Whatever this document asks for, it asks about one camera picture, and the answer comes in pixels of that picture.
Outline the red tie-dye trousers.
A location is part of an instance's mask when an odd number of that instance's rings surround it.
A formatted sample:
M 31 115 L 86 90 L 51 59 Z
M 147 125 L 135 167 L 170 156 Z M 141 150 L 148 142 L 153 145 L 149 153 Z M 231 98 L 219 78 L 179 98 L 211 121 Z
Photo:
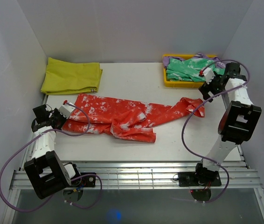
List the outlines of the red tie-dye trousers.
M 122 140 L 154 143 L 153 127 L 190 113 L 203 118 L 205 109 L 201 103 L 201 99 L 181 98 L 171 106 L 81 93 L 75 102 L 77 109 L 63 125 L 63 130 L 105 133 Z

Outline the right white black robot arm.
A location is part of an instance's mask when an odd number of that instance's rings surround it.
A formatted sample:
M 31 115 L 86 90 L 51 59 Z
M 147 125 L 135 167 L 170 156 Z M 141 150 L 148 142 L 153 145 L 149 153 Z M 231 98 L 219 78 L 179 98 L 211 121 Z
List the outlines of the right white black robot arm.
M 210 94 L 223 94 L 226 112 L 218 126 L 218 138 L 206 158 L 196 165 L 193 179 L 198 185 L 216 182 L 220 186 L 219 166 L 234 148 L 252 137 L 262 109 L 250 100 L 246 89 L 248 79 L 241 74 L 238 63 L 226 64 L 222 75 L 206 68 L 200 76 L 205 77 L 199 88 L 204 100 L 210 99 Z

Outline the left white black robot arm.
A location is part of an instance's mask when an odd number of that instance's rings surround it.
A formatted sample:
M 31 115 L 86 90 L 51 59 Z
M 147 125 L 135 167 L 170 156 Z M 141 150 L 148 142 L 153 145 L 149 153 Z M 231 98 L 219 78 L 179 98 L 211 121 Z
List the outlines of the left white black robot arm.
M 82 176 L 72 162 L 63 164 L 55 152 L 57 130 L 61 130 L 75 107 L 65 103 L 49 110 L 46 105 L 33 109 L 35 119 L 31 128 L 37 138 L 31 160 L 25 162 L 25 172 L 40 199 L 81 183 Z

